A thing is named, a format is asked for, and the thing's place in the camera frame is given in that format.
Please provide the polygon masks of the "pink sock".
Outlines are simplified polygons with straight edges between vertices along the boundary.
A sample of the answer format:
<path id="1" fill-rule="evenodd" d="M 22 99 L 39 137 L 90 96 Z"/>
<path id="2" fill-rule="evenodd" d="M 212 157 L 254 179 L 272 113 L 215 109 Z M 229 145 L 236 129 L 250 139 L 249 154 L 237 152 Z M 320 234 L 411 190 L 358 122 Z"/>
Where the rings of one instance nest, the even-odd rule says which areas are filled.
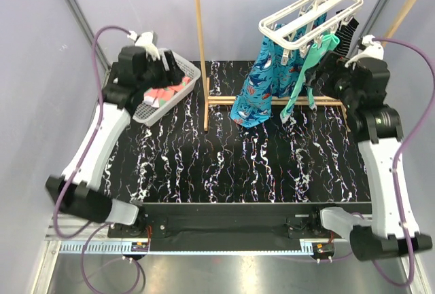
<path id="1" fill-rule="evenodd" d="M 159 91 L 159 104 L 163 105 L 171 100 L 178 92 L 181 92 L 189 83 L 190 78 L 185 76 L 179 85 L 169 86 L 167 88 L 163 88 Z"/>
<path id="2" fill-rule="evenodd" d="M 168 88 L 149 89 L 143 95 L 143 102 L 153 108 L 162 107 L 171 99 L 173 93 Z"/>

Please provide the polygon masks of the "mint green sock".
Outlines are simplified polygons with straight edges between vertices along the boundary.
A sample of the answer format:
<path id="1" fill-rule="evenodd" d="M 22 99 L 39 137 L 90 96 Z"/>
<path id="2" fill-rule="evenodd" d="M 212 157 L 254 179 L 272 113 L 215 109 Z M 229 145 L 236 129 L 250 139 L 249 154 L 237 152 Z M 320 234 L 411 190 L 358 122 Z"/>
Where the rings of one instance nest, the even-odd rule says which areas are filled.
<path id="1" fill-rule="evenodd" d="M 340 40 L 335 34 L 324 35 L 319 45 L 314 43 L 311 46 L 309 53 L 307 54 L 307 57 L 304 60 L 303 69 L 304 69 L 304 76 L 305 76 L 305 86 L 307 89 L 309 107 L 312 110 L 316 110 L 316 104 L 313 96 L 313 88 L 309 83 L 308 69 L 318 64 L 320 60 L 324 57 L 326 52 L 334 50 L 339 43 Z"/>
<path id="2" fill-rule="evenodd" d="M 310 47 L 310 50 L 304 59 L 298 79 L 292 90 L 292 93 L 290 94 L 290 99 L 279 115 L 280 120 L 283 124 L 286 123 L 292 115 L 294 105 L 296 104 L 297 98 L 300 94 L 300 91 L 302 90 L 302 86 L 305 84 L 306 81 L 305 72 L 307 71 L 307 69 L 314 67 L 319 62 L 320 58 L 321 55 L 319 46 L 314 43 Z"/>

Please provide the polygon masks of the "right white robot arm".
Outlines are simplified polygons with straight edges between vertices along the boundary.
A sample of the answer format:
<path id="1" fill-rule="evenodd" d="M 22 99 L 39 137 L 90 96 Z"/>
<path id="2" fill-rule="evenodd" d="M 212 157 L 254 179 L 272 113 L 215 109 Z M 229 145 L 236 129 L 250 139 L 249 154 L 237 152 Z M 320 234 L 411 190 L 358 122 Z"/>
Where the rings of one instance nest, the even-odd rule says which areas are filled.
<path id="1" fill-rule="evenodd" d="M 387 63 L 363 57 L 352 62 L 329 51 L 308 69 L 309 81 L 322 79 L 322 92 L 344 104 L 347 125 L 366 167 L 372 218 L 363 220 L 338 206 L 317 209 L 309 231 L 334 232 L 347 240 L 360 261 L 403 257 L 432 249 L 413 216 L 397 153 L 403 131 L 398 112 L 384 103 L 390 78 Z"/>

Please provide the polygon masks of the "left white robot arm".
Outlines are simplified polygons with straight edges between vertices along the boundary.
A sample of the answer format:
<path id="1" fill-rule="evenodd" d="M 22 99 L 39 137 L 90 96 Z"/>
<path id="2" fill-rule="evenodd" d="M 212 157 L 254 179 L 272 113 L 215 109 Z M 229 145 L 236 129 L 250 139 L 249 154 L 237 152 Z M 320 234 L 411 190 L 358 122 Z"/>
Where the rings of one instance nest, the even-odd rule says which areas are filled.
<path id="1" fill-rule="evenodd" d="M 46 190 L 57 211 L 95 223 L 123 224 L 133 237 L 141 236 L 147 221 L 137 205 L 100 192 L 101 177 L 119 136 L 130 124 L 144 93 L 151 88 L 179 85 L 184 72 L 172 50 L 160 49 L 153 60 L 145 48 L 121 49 L 102 89 L 102 102 L 72 161 L 59 177 L 49 176 Z"/>

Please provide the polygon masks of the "white clip hanger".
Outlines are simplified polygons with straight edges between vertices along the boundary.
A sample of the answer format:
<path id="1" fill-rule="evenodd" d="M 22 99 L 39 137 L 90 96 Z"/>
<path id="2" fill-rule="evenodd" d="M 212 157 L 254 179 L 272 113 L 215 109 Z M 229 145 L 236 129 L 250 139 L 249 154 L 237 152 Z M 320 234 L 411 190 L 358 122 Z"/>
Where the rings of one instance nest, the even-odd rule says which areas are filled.
<path id="1" fill-rule="evenodd" d="M 286 65 L 294 51 L 304 57 L 312 43 L 321 43 L 325 33 L 335 34 L 363 4 L 364 0 L 298 0 L 261 19 L 258 29 L 283 48 L 281 64 Z M 339 10 L 347 10 L 347 15 L 337 16 Z"/>

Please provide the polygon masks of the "blue shark pattern shorts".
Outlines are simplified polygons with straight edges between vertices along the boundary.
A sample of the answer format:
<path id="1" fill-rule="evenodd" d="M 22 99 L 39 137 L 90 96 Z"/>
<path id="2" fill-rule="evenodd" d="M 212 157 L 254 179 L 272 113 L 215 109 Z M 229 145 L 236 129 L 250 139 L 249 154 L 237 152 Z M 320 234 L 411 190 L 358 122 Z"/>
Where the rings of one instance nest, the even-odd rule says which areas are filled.
<path id="1" fill-rule="evenodd" d="M 258 57 L 232 106 L 231 119 L 245 128 L 253 128 L 271 116 L 272 99 L 288 97 L 296 84 L 305 57 L 298 50 L 281 64 L 283 48 L 263 37 Z"/>

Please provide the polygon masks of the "white plastic basket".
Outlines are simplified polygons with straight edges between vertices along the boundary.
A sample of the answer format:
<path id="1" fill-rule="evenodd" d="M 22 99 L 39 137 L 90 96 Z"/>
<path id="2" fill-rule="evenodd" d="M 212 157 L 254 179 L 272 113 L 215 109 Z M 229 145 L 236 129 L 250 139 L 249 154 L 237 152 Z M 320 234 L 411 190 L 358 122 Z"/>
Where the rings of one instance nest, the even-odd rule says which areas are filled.
<path id="1" fill-rule="evenodd" d="M 186 77 L 190 78 L 190 81 L 179 92 L 176 92 L 168 101 L 159 106 L 159 108 L 141 103 L 137 107 L 137 110 L 133 116 L 133 119 L 136 122 L 145 124 L 148 127 L 154 125 L 176 104 L 187 97 L 187 95 L 193 91 L 195 83 L 201 78 L 200 69 L 195 67 L 193 63 L 183 58 L 176 52 L 173 52 L 173 55 L 178 67 L 184 72 Z"/>

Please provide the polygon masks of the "aluminium frame post left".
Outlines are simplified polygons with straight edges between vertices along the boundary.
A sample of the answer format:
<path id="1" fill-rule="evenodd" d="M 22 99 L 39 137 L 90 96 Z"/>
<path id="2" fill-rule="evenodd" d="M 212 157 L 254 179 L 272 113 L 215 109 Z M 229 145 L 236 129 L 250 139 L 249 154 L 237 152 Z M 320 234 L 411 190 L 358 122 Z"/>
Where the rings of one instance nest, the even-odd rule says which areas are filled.
<path id="1" fill-rule="evenodd" d="M 89 45 L 92 46 L 92 42 L 94 41 L 94 32 L 92 31 L 92 28 L 88 20 L 86 19 L 78 0 L 65 0 L 65 2 L 68 5 L 71 13 L 73 14 L 73 17 L 78 23 Z"/>

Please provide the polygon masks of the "aluminium frame post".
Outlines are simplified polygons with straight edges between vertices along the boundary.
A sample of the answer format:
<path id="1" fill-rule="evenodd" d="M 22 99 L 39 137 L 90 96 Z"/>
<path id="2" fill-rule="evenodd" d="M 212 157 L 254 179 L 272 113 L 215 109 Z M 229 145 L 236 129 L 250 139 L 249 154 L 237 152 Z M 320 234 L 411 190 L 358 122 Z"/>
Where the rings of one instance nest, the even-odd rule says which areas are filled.
<path id="1" fill-rule="evenodd" d="M 94 32 L 92 31 L 92 28 L 88 20 L 86 19 L 78 0 L 65 0 L 65 2 L 68 5 L 71 13 L 73 14 L 73 17 L 78 23 L 89 45 L 92 46 L 92 42 L 94 41 Z"/>
<path id="2" fill-rule="evenodd" d="M 402 0 L 364 0 L 364 5 L 356 16 L 360 25 L 353 37 L 349 53 L 355 54 L 358 51 L 356 43 L 360 37 L 381 37 L 386 34 L 402 7 L 401 2 Z"/>

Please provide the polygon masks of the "aluminium frame post right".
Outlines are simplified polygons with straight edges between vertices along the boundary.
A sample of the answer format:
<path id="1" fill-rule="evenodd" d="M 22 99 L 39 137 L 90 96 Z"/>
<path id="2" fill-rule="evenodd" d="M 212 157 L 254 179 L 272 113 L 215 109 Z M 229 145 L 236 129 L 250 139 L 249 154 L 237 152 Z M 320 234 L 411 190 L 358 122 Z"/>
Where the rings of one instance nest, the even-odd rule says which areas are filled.
<path id="1" fill-rule="evenodd" d="M 401 2 L 402 0 L 364 0 L 364 5 L 356 16 L 360 25 L 353 37 L 349 53 L 355 54 L 358 51 L 356 43 L 360 37 L 381 37 L 386 34 L 402 7 Z"/>

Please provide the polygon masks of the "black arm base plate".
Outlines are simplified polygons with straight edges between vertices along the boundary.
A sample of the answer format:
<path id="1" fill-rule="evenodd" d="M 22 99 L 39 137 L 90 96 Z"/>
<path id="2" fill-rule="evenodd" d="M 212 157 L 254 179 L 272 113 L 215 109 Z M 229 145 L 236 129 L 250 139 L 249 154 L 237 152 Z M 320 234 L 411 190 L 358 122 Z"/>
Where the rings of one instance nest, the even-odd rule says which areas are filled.
<path id="1" fill-rule="evenodd" d="M 326 203 L 163 204 L 143 205 L 151 227 L 151 250 L 289 251 L 288 236 L 298 215 L 310 215 Z"/>

